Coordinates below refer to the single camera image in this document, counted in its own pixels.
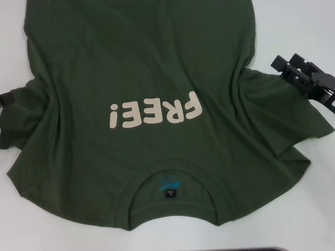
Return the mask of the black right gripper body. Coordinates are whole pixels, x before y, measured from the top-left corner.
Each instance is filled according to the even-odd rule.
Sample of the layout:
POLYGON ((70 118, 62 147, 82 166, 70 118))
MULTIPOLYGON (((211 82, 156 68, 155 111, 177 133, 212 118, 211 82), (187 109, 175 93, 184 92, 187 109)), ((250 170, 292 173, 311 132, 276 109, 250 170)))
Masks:
POLYGON ((325 73, 311 62, 299 65, 287 63, 281 77, 307 99, 322 105, 334 105, 334 76, 325 73))

